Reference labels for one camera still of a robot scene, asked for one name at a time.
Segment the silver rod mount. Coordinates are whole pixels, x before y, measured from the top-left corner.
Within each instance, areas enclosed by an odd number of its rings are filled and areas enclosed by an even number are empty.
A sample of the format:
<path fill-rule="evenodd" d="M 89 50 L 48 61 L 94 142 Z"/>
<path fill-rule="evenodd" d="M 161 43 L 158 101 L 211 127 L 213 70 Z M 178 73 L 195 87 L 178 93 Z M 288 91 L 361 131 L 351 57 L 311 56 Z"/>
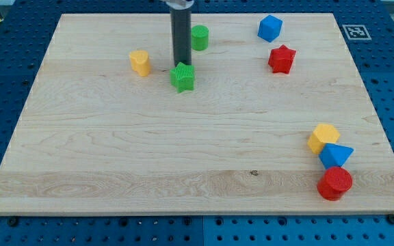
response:
<path fill-rule="evenodd" d="M 190 8 L 194 4 L 194 0 L 162 0 L 171 8 Z"/>

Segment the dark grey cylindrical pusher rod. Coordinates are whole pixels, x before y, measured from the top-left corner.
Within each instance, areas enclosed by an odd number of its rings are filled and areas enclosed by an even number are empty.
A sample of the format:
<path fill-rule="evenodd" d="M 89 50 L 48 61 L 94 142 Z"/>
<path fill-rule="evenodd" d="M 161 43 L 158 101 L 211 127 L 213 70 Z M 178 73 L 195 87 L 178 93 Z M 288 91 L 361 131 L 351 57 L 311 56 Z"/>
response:
<path fill-rule="evenodd" d="M 170 6 L 172 49 L 174 65 L 192 64 L 191 8 Z"/>

